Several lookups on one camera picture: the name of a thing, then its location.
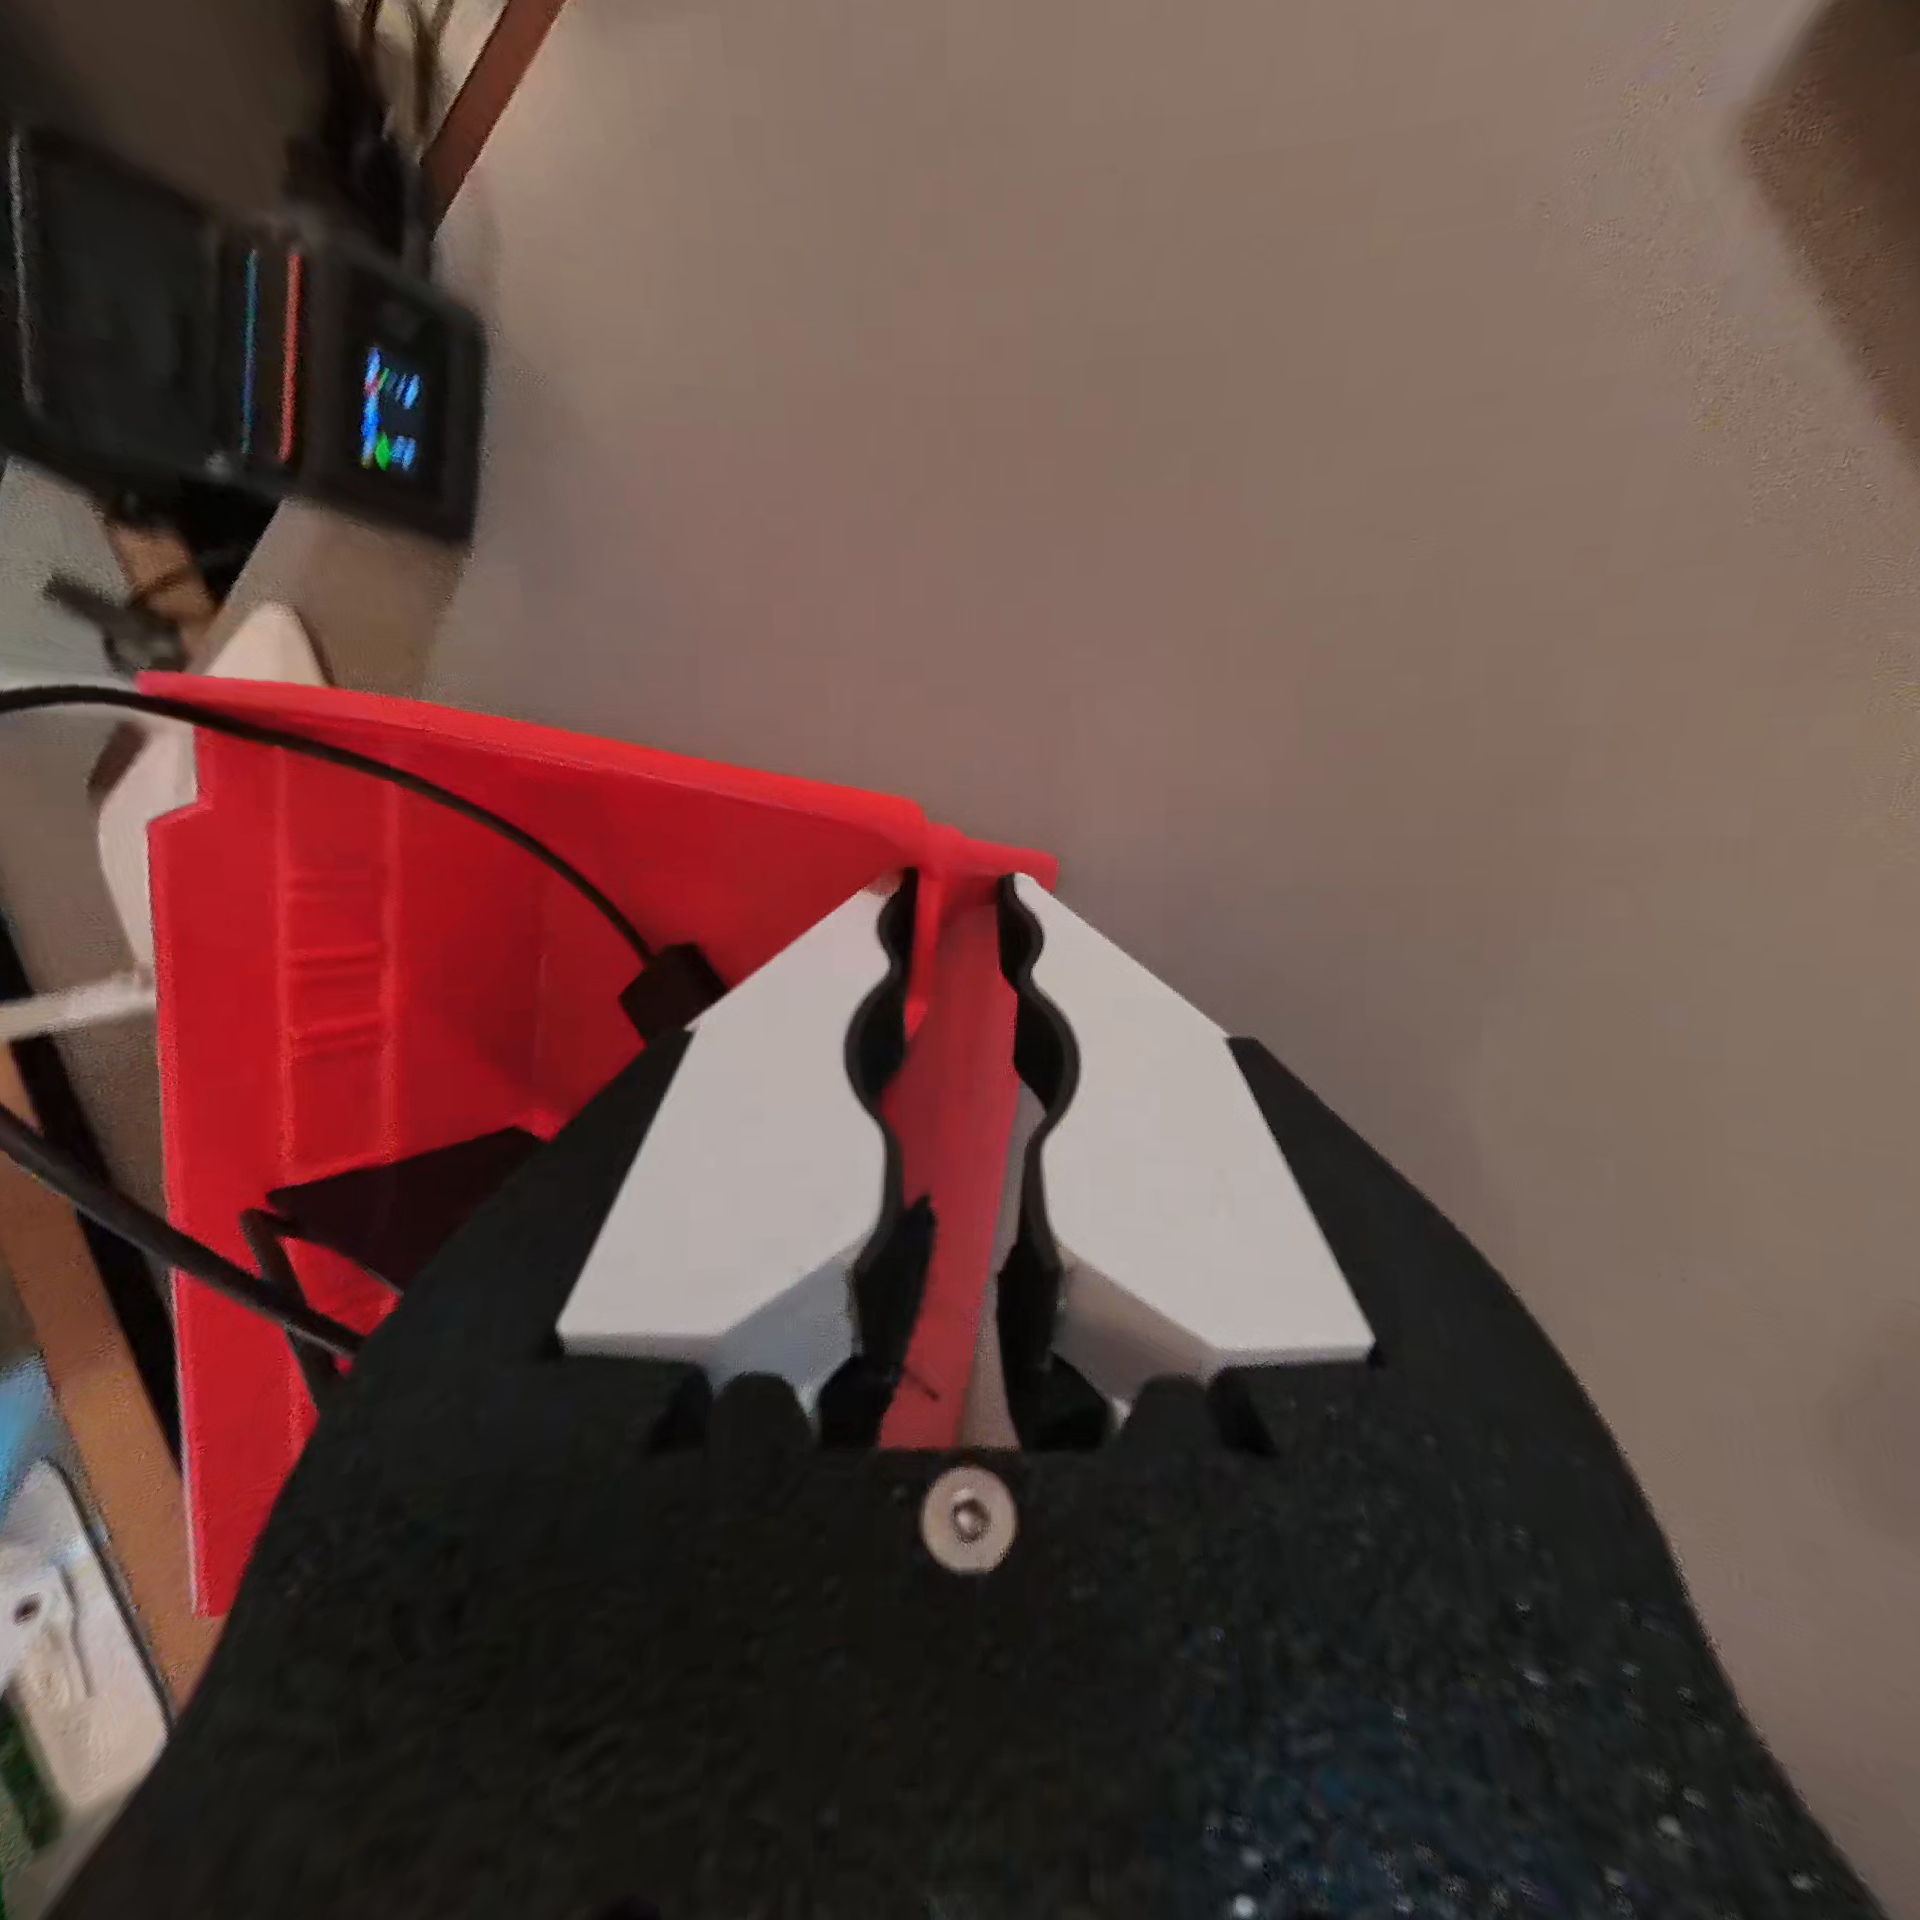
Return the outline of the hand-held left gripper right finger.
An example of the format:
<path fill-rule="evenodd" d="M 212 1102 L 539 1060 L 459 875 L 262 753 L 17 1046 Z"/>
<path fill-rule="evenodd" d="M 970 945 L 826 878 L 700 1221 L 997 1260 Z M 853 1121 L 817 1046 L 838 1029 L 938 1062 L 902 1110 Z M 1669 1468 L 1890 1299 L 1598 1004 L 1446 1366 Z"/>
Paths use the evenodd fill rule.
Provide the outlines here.
<path fill-rule="evenodd" d="M 997 925 L 1024 1119 L 994 1334 L 1019 1449 L 1096 1449 L 1161 1377 L 1368 1363 L 1236 1040 L 1029 875 L 998 879 Z"/>

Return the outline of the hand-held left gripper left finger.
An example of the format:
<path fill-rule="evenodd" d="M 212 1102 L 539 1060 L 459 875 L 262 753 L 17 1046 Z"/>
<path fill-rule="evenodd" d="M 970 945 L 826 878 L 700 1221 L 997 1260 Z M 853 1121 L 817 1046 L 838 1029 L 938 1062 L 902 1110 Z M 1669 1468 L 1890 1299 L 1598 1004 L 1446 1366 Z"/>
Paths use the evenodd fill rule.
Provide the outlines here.
<path fill-rule="evenodd" d="M 828 1444 L 881 1437 L 938 1236 L 883 1110 L 917 921 L 920 878 L 884 875 L 691 1024 L 561 1310 L 570 1357 L 771 1376 Z"/>

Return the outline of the red plastic bin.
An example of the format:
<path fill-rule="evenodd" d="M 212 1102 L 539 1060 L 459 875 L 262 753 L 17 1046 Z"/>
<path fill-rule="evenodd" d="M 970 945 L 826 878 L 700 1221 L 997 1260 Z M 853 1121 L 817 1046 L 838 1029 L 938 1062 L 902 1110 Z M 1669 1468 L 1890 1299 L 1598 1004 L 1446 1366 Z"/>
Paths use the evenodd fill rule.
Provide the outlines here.
<path fill-rule="evenodd" d="M 653 948 L 730 985 L 853 891 L 917 868 L 907 1057 L 883 1108 L 938 1239 L 881 1439 L 963 1430 L 1017 1107 L 994 884 L 1053 852 L 912 800 L 433 704 L 285 683 L 142 688 L 298 731 L 493 808 L 592 879 Z M 198 731 L 198 795 L 148 830 L 163 1179 L 220 1255 L 241 1213 L 312 1184 L 520 1126 L 550 1137 L 640 1048 L 633 950 L 557 875 L 385 782 Z"/>

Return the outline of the wooden board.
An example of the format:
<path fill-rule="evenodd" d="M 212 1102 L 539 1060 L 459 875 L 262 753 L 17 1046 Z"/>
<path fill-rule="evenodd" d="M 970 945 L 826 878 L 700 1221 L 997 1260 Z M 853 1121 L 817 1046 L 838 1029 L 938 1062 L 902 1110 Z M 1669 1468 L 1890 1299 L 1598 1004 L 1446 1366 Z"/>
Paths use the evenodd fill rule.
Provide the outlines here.
<path fill-rule="evenodd" d="M 88 1503 L 174 1712 L 221 1637 L 189 1569 L 185 1489 L 88 1247 L 83 1216 L 3 1164 L 3 1252 L 78 1457 Z"/>

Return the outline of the white stand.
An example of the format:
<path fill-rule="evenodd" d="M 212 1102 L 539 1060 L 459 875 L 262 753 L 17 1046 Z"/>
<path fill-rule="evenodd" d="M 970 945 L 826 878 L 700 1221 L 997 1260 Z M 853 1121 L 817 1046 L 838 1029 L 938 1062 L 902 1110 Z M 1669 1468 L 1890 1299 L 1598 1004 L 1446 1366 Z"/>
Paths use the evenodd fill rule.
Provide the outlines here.
<path fill-rule="evenodd" d="M 282 604 L 248 613 L 211 655 L 205 671 L 218 680 L 329 683 L 306 623 Z M 198 798 L 193 731 L 174 723 L 123 723 L 96 761 L 88 795 L 107 899 L 126 932 L 132 968 L 154 977 L 152 836 L 155 823 Z"/>

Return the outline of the black charging case with display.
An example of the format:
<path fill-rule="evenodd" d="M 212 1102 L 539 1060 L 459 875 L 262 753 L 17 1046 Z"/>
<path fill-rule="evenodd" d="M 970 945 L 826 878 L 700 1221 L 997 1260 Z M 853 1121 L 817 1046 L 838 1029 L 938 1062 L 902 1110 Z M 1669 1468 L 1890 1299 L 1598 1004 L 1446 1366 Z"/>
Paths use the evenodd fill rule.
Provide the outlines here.
<path fill-rule="evenodd" d="M 474 536 L 486 337 L 428 279 L 4 126 L 4 452 L 99 493 L 306 499 Z"/>

